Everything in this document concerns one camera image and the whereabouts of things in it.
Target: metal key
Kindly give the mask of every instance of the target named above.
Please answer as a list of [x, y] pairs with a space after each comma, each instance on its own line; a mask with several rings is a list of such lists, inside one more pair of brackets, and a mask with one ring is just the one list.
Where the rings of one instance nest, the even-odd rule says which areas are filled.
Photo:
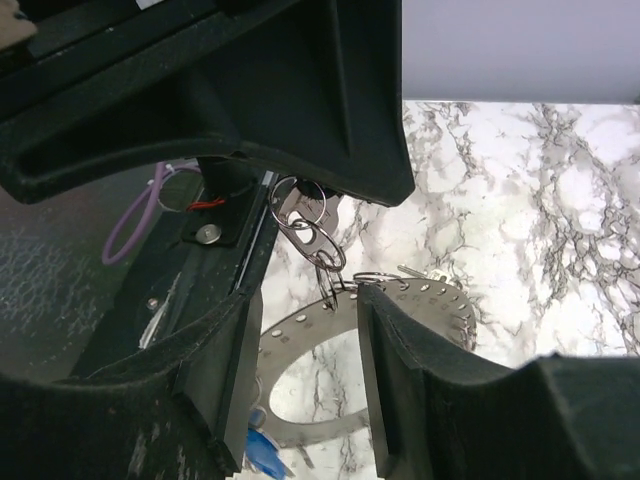
[[[309, 198], [293, 187], [278, 208], [278, 218], [289, 225], [299, 218], [304, 218], [322, 227], [328, 235], [333, 235], [338, 229], [338, 205], [340, 197], [337, 195], [327, 198], [325, 206], [324, 200]], [[309, 255], [318, 252], [327, 243], [326, 237], [316, 235], [310, 228], [281, 230], [291, 243], [298, 245]]]
[[444, 272], [442, 270], [433, 269], [430, 272], [423, 273], [423, 272], [414, 270], [413, 268], [407, 267], [406, 265], [398, 265], [398, 270], [401, 271], [402, 273], [413, 275], [416, 278], [423, 278], [425, 280], [435, 280], [437, 282], [447, 283], [452, 287], [456, 287], [456, 288], [459, 288], [460, 290], [463, 290], [462, 283], [459, 280], [453, 278], [447, 272]]

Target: red wire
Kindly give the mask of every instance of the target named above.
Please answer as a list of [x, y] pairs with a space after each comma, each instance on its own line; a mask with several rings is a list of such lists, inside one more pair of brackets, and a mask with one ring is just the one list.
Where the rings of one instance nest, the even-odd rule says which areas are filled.
[[193, 202], [187, 207], [187, 212], [193, 212], [194, 210], [206, 210], [208, 208], [218, 207], [224, 205], [226, 200], [224, 198], [216, 198], [210, 202]]

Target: black plastic housing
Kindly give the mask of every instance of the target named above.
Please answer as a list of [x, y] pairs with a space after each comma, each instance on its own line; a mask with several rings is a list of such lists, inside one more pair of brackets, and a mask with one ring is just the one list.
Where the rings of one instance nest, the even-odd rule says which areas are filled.
[[72, 43], [52, 23], [79, 9], [43, 22], [54, 52], [36, 38], [34, 62], [0, 77], [0, 185], [17, 200], [207, 156], [384, 205], [413, 191], [401, 2], [272, 0], [230, 15], [166, 0], [92, 35], [78, 27]]
[[640, 359], [553, 355], [510, 370], [373, 286], [358, 291], [358, 335], [379, 477], [640, 478]]

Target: marble surface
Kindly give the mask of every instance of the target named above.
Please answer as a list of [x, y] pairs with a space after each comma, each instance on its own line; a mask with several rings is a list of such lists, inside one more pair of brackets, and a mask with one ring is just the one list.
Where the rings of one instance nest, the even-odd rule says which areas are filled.
[[[416, 191], [393, 209], [343, 200], [345, 277], [401, 263], [451, 273], [477, 308], [476, 353], [509, 367], [553, 351], [640, 355], [640, 108], [407, 102], [404, 126]], [[319, 299], [315, 282], [281, 236], [264, 328]], [[362, 408], [362, 385], [352, 332], [292, 365], [271, 403], [320, 421]], [[298, 479], [376, 478], [367, 430], [283, 458]]]

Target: circular metal plate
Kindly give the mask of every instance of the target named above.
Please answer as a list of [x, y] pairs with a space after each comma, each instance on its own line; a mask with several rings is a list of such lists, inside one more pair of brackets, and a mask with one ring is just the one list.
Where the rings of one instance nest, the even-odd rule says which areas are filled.
[[[459, 347], [473, 351], [475, 314], [460, 290], [435, 280], [416, 278], [380, 285], [415, 321]], [[267, 412], [263, 428], [283, 448], [324, 442], [368, 424], [366, 409], [324, 422], [292, 423], [278, 417], [270, 406], [273, 387], [291, 364], [321, 343], [357, 327], [357, 295], [345, 291], [339, 293], [337, 299], [337, 310], [327, 309], [322, 300], [312, 303], [275, 324], [260, 339], [257, 375], [263, 385], [260, 405]]]

